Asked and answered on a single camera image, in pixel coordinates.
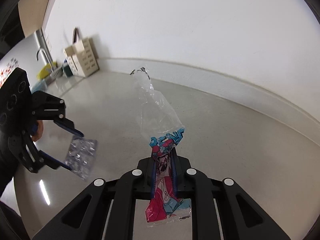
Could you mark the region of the person's left hand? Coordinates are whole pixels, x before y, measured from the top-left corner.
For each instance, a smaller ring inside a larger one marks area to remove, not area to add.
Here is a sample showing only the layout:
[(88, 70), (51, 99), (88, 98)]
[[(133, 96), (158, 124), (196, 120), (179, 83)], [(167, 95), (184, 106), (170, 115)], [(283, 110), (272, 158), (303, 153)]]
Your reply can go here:
[(37, 131), (31, 137), (33, 142), (37, 142), (43, 135), (44, 125), (42, 120), (37, 121)]

